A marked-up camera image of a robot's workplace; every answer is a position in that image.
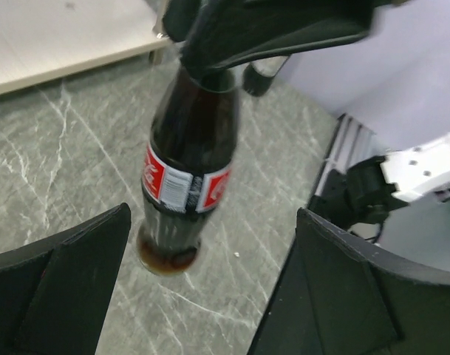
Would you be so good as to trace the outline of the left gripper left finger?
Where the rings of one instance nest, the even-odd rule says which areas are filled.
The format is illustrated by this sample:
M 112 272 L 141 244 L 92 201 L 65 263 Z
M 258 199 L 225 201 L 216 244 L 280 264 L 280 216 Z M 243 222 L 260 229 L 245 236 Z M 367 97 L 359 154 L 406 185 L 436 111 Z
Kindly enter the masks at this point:
M 126 203 L 0 254 L 0 354 L 94 354 L 131 228 Z

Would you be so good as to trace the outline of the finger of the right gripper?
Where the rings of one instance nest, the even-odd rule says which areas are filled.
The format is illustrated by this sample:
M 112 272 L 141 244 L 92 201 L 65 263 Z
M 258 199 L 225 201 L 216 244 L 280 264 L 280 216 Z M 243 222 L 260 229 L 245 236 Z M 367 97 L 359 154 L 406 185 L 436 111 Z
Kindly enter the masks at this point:
M 171 0 L 168 3 L 162 23 L 165 33 L 174 43 L 186 39 L 201 5 L 201 0 Z
M 251 61 L 355 43 L 372 27 L 371 1 L 210 1 L 183 46 L 194 77 Z

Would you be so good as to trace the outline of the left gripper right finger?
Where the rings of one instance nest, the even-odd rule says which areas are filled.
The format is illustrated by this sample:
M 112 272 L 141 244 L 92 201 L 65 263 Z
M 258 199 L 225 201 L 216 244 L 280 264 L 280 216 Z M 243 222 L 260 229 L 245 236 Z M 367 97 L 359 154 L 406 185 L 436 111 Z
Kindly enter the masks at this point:
M 450 272 L 300 209 L 250 354 L 450 354 Z

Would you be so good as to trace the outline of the cola glass bottle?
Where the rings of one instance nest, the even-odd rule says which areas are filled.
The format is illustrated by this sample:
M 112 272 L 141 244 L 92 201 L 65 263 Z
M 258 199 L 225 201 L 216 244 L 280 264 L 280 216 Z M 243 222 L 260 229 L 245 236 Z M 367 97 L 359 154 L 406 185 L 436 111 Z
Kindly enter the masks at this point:
M 137 252 L 152 273 L 184 272 L 231 177 L 239 130 L 232 70 L 193 78 L 180 67 L 154 114 L 141 175 Z
M 242 88 L 254 97 L 262 97 L 271 87 L 290 56 L 278 56 L 250 62 L 242 75 Z

